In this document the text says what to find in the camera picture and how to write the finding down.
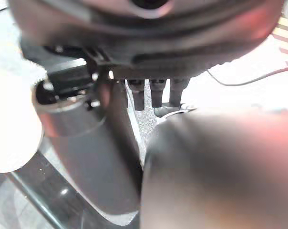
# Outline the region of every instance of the black plastic part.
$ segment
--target black plastic part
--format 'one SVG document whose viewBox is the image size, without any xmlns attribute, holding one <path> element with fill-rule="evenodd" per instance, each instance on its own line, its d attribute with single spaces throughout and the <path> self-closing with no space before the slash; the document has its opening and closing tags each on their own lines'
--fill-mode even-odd
<svg viewBox="0 0 288 229">
<path fill-rule="evenodd" d="M 139 228 L 138 216 L 127 226 L 102 217 L 40 152 L 6 176 L 55 229 Z"/>
<path fill-rule="evenodd" d="M 183 90 L 188 86 L 190 79 L 171 79 L 169 103 L 173 107 L 180 107 Z"/>
<path fill-rule="evenodd" d="M 166 85 L 166 80 L 150 80 L 149 84 L 152 95 L 152 107 L 161 107 L 162 95 Z"/>
<path fill-rule="evenodd" d="M 133 93 L 134 108 L 136 111 L 145 109 L 145 96 L 144 96 L 144 80 L 128 80 L 129 88 Z"/>
<path fill-rule="evenodd" d="M 239 58 L 268 37 L 283 6 L 283 0 L 218 0 L 146 20 L 82 1 L 9 2 L 24 36 L 51 47 L 98 48 L 117 80 L 190 78 Z"/>
</svg>

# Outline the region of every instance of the white surface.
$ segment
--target white surface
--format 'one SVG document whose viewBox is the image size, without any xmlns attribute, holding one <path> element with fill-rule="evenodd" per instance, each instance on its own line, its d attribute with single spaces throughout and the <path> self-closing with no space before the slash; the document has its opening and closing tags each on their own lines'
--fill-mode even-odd
<svg viewBox="0 0 288 229">
<path fill-rule="evenodd" d="M 0 71 L 0 173 L 25 165 L 36 153 L 41 136 L 28 83 Z"/>
<path fill-rule="evenodd" d="M 210 72 L 224 83 L 243 83 L 277 69 L 286 68 L 277 44 L 270 36 L 246 56 L 231 63 L 218 65 Z M 169 101 L 169 82 L 163 102 Z M 199 109 L 242 109 L 260 105 L 266 109 L 288 109 L 288 72 L 241 87 L 225 87 L 208 73 L 192 78 L 182 94 L 182 103 Z"/>
</svg>

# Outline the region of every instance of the striped background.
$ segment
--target striped background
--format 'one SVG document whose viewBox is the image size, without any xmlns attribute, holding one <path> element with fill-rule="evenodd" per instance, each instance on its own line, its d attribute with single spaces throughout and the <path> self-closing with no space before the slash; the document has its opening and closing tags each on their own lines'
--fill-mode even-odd
<svg viewBox="0 0 288 229">
<path fill-rule="evenodd" d="M 284 15 L 282 15 L 273 31 L 273 36 L 277 40 L 283 58 L 288 65 L 288 19 Z"/>
</svg>

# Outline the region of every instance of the gray speckled surface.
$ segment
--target gray speckled surface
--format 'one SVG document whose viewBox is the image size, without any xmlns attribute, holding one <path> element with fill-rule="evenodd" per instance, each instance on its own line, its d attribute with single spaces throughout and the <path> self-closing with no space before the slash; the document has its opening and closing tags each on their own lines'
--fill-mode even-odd
<svg viewBox="0 0 288 229">
<path fill-rule="evenodd" d="M 0 9 L 5 6 L 6 2 L 0 0 Z M 18 35 L 19 30 L 14 25 L 9 12 L 0 13 L 0 70 L 14 73 L 16 77 L 26 80 L 31 85 L 44 77 L 44 71 L 21 58 Z M 263 46 L 246 57 L 230 64 L 217 66 L 211 71 L 219 79 L 235 83 L 283 66 L 284 61 L 280 57 L 274 40 L 270 38 Z M 138 133 L 136 137 L 141 146 L 141 159 L 144 159 L 145 144 L 157 123 L 150 105 L 150 91 L 147 83 L 145 89 L 145 111 L 135 112 L 134 115 L 132 107 L 129 107 L 131 121 L 135 129 L 140 131 L 140 133 L 136 131 Z M 164 102 L 168 100 L 168 94 L 167 87 Z M 267 107 L 288 106 L 288 73 L 244 88 L 224 88 L 204 73 L 191 80 L 190 86 L 183 94 L 183 101 L 202 108 L 253 103 L 263 103 Z M 64 168 L 54 156 L 53 151 L 48 147 L 45 149 L 48 159 L 64 174 Z M 116 220 L 123 224 L 124 219 Z M 51 226 L 14 185 L 0 175 L 0 229 L 11 228 L 50 229 Z"/>
</svg>

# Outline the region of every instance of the objective lens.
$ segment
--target objective lens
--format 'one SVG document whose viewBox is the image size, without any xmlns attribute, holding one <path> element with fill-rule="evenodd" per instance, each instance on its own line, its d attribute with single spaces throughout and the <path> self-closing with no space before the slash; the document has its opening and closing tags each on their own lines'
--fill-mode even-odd
<svg viewBox="0 0 288 229">
<path fill-rule="evenodd" d="M 165 5 L 168 0 L 131 0 L 136 6 L 146 10 L 155 10 Z"/>
</svg>

